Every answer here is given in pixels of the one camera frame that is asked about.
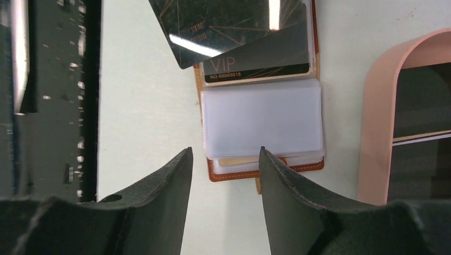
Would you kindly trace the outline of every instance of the card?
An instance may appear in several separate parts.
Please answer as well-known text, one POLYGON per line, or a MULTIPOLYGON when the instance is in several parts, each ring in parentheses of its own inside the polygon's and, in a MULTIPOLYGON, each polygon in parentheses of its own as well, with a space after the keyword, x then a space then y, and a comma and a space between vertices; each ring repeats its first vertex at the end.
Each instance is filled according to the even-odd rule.
POLYGON ((252 162, 258 162, 258 158, 226 158, 219 160, 221 166, 233 166, 252 162))
POLYGON ((302 22, 300 0, 149 0, 182 69, 302 22))
POLYGON ((314 56, 311 11, 305 4, 302 9, 300 23, 204 61, 205 82, 213 86, 310 74, 314 56))
POLYGON ((297 156, 323 149, 317 79, 205 88, 201 95, 209 159, 297 156))
MULTIPOLYGON (((279 159, 281 159, 287 166, 306 166, 320 163, 323 160, 323 157, 324 150, 320 150, 312 154, 293 157, 279 157, 279 159)), ((233 174, 240 172, 251 172, 255 170, 258 170, 258 160, 229 166, 221 165, 220 160, 213 161, 213 172, 215 174, 233 174)))

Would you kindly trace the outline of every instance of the pink frame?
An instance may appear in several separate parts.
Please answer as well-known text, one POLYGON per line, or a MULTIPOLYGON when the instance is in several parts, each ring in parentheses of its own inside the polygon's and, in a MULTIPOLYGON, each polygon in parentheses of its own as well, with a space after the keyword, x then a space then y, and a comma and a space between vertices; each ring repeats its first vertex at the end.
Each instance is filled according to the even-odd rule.
POLYGON ((396 86, 401 69, 451 62, 451 28, 396 45, 371 67, 365 83, 357 199, 387 203, 395 122, 396 86))

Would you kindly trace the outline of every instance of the screw hole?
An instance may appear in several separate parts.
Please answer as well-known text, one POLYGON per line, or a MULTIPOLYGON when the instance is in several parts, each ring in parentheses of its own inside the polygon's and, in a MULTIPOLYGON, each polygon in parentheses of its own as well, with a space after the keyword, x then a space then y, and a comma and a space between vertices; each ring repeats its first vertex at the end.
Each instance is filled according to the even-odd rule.
POLYGON ((119 195, 119 194, 112 194, 112 195, 109 195, 108 197, 102 199, 101 203, 115 202, 115 201, 119 201, 121 199, 122 199, 121 195, 119 195))

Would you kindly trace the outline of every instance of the black card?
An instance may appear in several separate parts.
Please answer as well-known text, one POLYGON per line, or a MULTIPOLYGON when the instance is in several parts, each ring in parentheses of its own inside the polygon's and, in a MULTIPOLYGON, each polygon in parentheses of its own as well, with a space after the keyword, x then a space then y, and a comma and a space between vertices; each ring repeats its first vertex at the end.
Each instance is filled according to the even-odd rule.
POLYGON ((394 138, 451 130, 451 63, 401 70, 394 138))
POLYGON ((149 0, 182 69, 302 22, 301 0, 149 0))
POLYGON ((205 82, 215 83, 310 71, 306 6, 300 23, 203 62, 205 82))

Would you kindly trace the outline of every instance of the white table surface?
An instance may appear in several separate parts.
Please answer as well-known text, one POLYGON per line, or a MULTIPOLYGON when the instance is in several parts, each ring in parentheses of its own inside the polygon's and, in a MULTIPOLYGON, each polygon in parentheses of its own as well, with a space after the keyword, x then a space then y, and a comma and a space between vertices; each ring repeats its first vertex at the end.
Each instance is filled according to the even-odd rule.
MULTIPOLYGON (((451 27, 450 0, 318 0, 327 156, 306 173, 355 198, 366 73, 389 47, 451 27)), ((181 70, 147 0, 103 7, 98 198, 194 153, 182 254, 270 254, 254 179, 212 183, 192 68, 181 70)))

